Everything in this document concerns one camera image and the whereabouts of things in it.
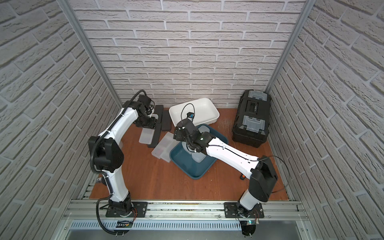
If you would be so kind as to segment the clear pencil case rounded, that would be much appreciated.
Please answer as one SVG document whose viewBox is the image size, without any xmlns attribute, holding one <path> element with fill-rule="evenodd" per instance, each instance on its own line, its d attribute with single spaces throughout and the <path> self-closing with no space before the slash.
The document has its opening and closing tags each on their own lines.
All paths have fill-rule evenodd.
<svg viewBox="0 0 384 240">
<path fill-rule="evenodd" d="M 197 163 L 201 163 L 205 158 L 206 158 L 206 155 L 203 154 L 203 153 L 198 153 L 198 152 L 194 152 L 193 150 L 191 150 L 187 143 L 186 142 L 182 142 L 182 146 L 183 146 L 183 149 L 192 157 L 192 159 L 197 162 Z"/>
<path fill-rule="evenodd" d="M 200 133 L 210 132 L 210 128 L 208 128 L 207 126 L 200 126 L 198 130 L 200 131 Z"/>
</svg>

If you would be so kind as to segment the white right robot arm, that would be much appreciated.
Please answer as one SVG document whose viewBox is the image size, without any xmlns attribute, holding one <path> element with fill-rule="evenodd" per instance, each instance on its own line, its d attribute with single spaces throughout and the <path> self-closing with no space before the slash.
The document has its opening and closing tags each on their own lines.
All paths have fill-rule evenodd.
<svg viewBox="0 0 384 240">
<path fill-rule="evenodd" d="M 252 211 L 259 203 L 266 203 L 278 181 L 278 175 L 269 157 L 248 155 L 208 132 L 200 132 L 189 119 L 181 120 L 175 128 L 174 139 L 185 142 L 194 153 L 223 161 L 249 179 L 249 187 L 237 203 L 239 212 Z"/>
</svg>

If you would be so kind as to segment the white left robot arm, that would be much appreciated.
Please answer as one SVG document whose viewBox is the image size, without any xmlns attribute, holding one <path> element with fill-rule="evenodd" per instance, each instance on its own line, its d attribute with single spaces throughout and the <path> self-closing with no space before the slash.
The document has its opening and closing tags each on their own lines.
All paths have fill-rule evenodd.
<svg viewBox="0 0 384 240">
<path fill-rule="evenodd" d="M 107 129 L 88 140 L 91 170 L 103 176 L 110 194 L 108 206 L 118 215 L 127 216 L 133 211 L 130 192 L 122 173 L 122 137 L 134 123 L 142 128 L 154 129 L 157 120 L 157 115 L 147 114 L 144 107 L 122 108 Z"/>
</svg>

